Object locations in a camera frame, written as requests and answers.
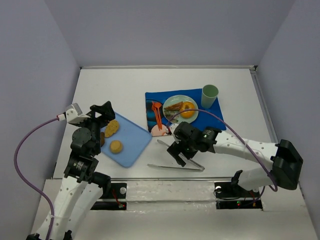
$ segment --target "green cup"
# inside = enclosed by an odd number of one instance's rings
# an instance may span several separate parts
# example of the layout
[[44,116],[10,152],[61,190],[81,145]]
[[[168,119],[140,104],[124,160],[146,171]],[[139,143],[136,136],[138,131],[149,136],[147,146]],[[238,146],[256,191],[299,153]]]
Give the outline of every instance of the green cup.
[[215,100],[218,97],[219,90],[214,85],[205,85],[202,88],[202,95],[201,95],[201,106],[204,109],[211,108],[212,104],[214,104]]

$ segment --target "metal tongs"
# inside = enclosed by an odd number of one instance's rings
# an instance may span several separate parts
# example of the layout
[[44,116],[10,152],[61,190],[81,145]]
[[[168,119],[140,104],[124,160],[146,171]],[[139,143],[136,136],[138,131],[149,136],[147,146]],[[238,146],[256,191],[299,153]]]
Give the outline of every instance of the metal tongs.
[[[170,145],[166,144],[164,141],[157,140],[158,143],[165,145],[167,147],[170,147]],[[205,167],[200,165],[199,163],[193,161],[192,159],[187,159],[185,155],[182,153],[179,154],[179,157],[182,158],[185,162],[189,162],[192,165],[196,166],[197,168],[184,168],[184,167],[173,167],[173,166],[160,166],[160,165],[155,165],[155,164],[148,164],[148,167],[151,168],[161,168],[161,169],[167,169],[167,170],[179,170],[179,171],[188,171],[188,172],[203,172],[205,170]]]

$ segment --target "white table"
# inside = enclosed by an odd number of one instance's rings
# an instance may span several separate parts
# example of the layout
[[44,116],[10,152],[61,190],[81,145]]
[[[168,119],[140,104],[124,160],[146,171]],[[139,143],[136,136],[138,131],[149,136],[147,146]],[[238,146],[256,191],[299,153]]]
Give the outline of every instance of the white table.
[[[196,89],[207,84],[218,87],[223,118],[242,137],[271,141],[249,69],[82,69],[73,102],[87,113],[91,105],[111,101],[115,112],[147,129],[145,92]],[[64,175],[75,129],[66,126],[54,178]],[[172,136],[160,139],[168,144],[174,141]],[[257,167],[257,163],[234,156],[198,153],[193,159],[206,168],[201,173],[150,168],[147,164],[179,167],[156,137],[130,168],[118,165],[103,153],[96,158],[96,171],[111,178],[232,177],[238,170]]]
[[[111,101],[116,112],[147,128],[145,92],[162,92],[201,88],[214,84],[219,88],[219,103],[224,120],[242,137],[270,142],[257,92],[248,69],[82,69],[74,94],[83,112],[93,104]],[[70,155],[70,143],[76,127],[67,125],[53,180],[47,180],[44,191],[51,199],[57,195]],[[171,144],[171,136],[160,137]],[[208,178],[231,177],[237,170],[249,170],[257,163],[228,155],[198,153],[194,158],[206,167],[202,173],[166,171],[147,167],[148,163],[177,166],[164,146],[153,138],[130,168],[124,168],[103,153],[96,171],[116,179]],[[316,240],[304,199],[299,189],[266,189],[264,210],[216,210],[209,204],[186,209],[185,205],[133,206],[123,211],[90,211],[80,227],[77,240],[141,239],[224,239],[224,240]],[[48,205],[42,198],[33,232],[44,220]]]

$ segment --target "green plate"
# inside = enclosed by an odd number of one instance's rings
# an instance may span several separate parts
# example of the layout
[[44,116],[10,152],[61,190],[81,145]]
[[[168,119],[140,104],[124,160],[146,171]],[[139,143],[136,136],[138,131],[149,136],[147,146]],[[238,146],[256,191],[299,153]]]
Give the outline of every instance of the green plate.
[[[175,96],[171,96],[169,97],[163,104],[163,107],[162,107],[162,112],[163,112],[163,115],[164,117],[169,120],[174,114],[178,113],[178,111],[168,111],[168,110],[165,110],[166,107],[169,107],[173,104],[177,104],[179,102],[191,102],[193,103],[193,105],[195,106],[195,109],[198,109],[198,105],[196,103],[195,100],[193,100],[191,97],[189,96],[186,96],[186,95],[175,95]],[[194,113],[194,115],[190,118],[183,118],[182,116],[178,115],[176,116],[171,122],[173,124],[179,124],[181,122],[187,122],[187,123],[192,123],[194,120],[197,119],[198,117],[198,114],[199,112],[196,111]]]

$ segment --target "wall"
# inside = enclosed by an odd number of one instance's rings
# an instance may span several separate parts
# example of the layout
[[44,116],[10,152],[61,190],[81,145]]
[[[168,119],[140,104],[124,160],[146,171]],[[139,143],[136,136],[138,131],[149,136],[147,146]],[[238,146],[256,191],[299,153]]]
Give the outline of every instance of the wall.
[[257,65],[294,0],[45,0],[80,66]]
[[[0,1],[0,239],[30,233],[40,196],[14,170],[14,151],[35,126],[70,104],[79,67],[44,1]],[[22,146],[19,166],[42,189],[52,175],[64,124],[52,123]]]
[[320,237],[320,1],[296,0],[258,76],[279,139],[304,158],[300,182]]

